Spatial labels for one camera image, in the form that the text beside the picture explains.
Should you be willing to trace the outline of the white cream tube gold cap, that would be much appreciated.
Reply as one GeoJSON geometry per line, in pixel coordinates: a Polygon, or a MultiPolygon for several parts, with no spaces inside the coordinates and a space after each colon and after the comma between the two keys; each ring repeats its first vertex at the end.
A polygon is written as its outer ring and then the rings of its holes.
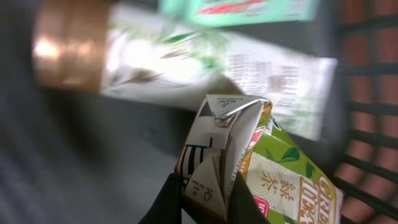
{"type": "Polygon", "coordinates": [[[207,94],[256,95],[288,132],[320,138],[337,60],[186,24],[124,1],[42,1],[33,65],[52,88],[199,109],[207,94]]]}

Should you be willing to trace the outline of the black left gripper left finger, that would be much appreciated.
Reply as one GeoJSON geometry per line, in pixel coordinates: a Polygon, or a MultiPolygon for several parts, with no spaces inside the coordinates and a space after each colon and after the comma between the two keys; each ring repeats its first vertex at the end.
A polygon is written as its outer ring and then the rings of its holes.
{"type": "Polygon", "coordinates": [[[139,224],[181,224],[181,183],[175,174],[170,174],[149,211],[139,224]]]}

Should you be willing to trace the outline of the green tea carton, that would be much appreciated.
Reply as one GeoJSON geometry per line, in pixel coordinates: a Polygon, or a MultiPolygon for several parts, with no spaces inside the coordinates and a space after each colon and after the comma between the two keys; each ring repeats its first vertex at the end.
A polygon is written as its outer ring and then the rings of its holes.
{"type": "Polygon", "coordinates": [[[237,175],[272,223],[341,221],[343,192],[305,155],[259,96],[207,95],[175,173],[182,193],[215,218],[226,219],[237,175]]]}

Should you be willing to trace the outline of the teal snack packet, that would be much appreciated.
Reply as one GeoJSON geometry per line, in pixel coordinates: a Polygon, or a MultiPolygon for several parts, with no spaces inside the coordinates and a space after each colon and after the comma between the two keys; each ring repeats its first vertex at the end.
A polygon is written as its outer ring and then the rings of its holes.
{"type": "Polygon", "coordinates": [[[310,21],[319,0],[160,0],[159,14],[192,24],[227,27],[310,21]]]}

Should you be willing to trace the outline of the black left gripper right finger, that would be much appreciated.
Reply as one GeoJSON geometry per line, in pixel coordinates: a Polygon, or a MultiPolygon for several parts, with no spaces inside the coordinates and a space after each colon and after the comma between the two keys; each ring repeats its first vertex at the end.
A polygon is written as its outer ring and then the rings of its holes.
{"type": "Polygon", "coordinates": [[[228,207],[229,224],[270,224],[254,201],[240,172],[237,173],[228,207]]]}

